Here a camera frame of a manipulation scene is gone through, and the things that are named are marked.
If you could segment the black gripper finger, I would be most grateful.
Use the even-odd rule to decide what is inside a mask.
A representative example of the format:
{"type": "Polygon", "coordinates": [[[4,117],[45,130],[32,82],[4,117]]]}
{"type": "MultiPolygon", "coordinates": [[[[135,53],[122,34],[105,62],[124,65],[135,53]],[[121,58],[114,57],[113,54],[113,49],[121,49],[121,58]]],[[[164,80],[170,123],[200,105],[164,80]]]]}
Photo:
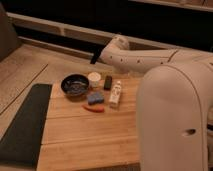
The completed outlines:
{"type": "Polygon", "coordinates": [[[97,60],[99,59],[101,53],[103,51],[103,48],[99,48],[94,52],[93,57],[90,60],[90,64],[95,64],[97,62],[97,60]]]}

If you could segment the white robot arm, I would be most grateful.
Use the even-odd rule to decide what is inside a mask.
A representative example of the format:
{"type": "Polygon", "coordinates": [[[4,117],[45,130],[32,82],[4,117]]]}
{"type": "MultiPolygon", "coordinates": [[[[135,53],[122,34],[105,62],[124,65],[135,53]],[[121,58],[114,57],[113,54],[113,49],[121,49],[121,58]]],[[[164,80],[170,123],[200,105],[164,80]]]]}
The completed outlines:
{"type": "Polygon", "coordinates": [[[208,142],[213,110],[213,52],[193,49],[132,50],[120,34],[98,58],[143,75],[136,93],[141,171],[211,171],[208,142]]]}

